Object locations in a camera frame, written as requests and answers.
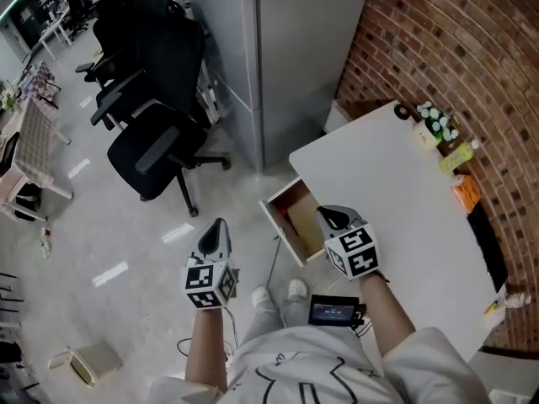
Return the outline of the person's white right shoe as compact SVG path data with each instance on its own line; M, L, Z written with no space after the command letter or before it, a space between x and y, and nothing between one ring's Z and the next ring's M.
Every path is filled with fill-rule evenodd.
M293 279L288 286L288 300L305 300L309 295L307 284L301 279Z

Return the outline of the person's right forearm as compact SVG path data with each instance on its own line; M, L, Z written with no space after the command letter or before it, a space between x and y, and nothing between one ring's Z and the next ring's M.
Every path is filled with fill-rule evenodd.
M360 278L360 291L371 319L378 350L384 358L416 332L416 328L380 274L368 274Z

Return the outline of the black screen device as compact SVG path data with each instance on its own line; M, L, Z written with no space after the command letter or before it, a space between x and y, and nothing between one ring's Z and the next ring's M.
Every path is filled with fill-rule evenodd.
M358 297L313 295L311 297L308 324L326 327L350 327L363 325L366 305Z

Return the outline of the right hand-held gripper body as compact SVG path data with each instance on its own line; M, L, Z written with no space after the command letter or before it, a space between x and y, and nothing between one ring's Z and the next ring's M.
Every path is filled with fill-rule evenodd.
M348 280L359 279L380 268L379 247L370 224L330 238L324 247L331 264Z

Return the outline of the white pot of flowers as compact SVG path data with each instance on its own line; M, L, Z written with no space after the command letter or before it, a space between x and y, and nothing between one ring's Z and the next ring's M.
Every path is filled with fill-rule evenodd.
M417 105L416 111L420 121L414 127L414 134L426 150L436 149L441 142L450 145L460 136L452 118L430 101Z

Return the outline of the person's white printed shirt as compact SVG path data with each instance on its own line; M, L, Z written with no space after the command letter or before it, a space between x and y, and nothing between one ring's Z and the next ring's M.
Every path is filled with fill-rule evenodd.
M483 383L435 327L420 329L377 370L355 335L290 327L244 344L227 391L162 377L148 404L490 404Z

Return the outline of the orange-handled screwdriver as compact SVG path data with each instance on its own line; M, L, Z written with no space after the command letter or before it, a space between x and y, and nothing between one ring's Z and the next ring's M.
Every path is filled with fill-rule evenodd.
M285 237L290 237L294 235L295 237L299 236L299 232L294 226L293 220L288 209L278 208L277 209L277 218L275 219L280 231Z

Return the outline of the person's grey trousers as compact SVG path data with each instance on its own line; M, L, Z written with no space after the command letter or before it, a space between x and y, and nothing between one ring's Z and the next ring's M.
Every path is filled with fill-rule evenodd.
M254 317L242 345L283 328L308 325L309 305L305 300L286 300L282 307L275 303L266 307L254 308Z

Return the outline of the person's left forearm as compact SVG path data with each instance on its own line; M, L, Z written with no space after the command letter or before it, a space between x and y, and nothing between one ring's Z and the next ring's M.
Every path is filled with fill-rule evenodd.
M197 311L184 378L227 391L221 309Z

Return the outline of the white table with cloth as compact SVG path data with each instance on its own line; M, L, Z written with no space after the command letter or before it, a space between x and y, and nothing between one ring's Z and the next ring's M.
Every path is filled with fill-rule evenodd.
M0 166L13 143L12 159L5 172L0 172L0 212L16 221L16 211L37 221L47 217L16 203L17 194L26 184L48 189L66 199L73 198L71 189L62 187L50 169L51 140L56 137L68 145L71 140L56 126L56 109L35 98L25 99L21 110L12 116L0 132Z

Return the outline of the orange box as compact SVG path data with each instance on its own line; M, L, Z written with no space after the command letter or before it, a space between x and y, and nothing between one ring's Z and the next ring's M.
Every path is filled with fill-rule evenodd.
M466 174L455 175L451 188L462 208L469 215L481 200L478 184L473 177Z

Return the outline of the plain white table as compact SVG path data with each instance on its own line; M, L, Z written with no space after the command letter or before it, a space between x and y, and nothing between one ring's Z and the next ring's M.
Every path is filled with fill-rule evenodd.
M67 19L70 12L70 8L66 7L61 14L43 31L38 40L38 43L45 49L45 51L54 61L56 61L57 58L52 52L51 48L47 45L47 40L54 35L61 44L66 43L68 46L72 47L72 40L69 38L67 32L62 26L62 23Z

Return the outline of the grey metal cabinet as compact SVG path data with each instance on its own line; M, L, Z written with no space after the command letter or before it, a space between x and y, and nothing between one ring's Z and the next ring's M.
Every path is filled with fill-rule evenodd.
M190 0L221 122L258 171L322 133L366 0Z

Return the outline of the checked basket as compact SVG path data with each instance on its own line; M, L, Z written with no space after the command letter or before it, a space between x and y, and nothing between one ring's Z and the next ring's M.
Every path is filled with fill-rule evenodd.
M45 61L32 66L19 84L20 99L25 101L28 97L52 102L61 88Z

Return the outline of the wooden drawer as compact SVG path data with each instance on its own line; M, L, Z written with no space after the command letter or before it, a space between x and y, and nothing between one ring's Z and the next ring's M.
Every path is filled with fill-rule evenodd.
M319 203L301 178L294 179L269 199L259 201L259 206L300 267L324 257L323 234L315 219ZM289 210L298 237L285 237L280 231L275 221L278 208Z

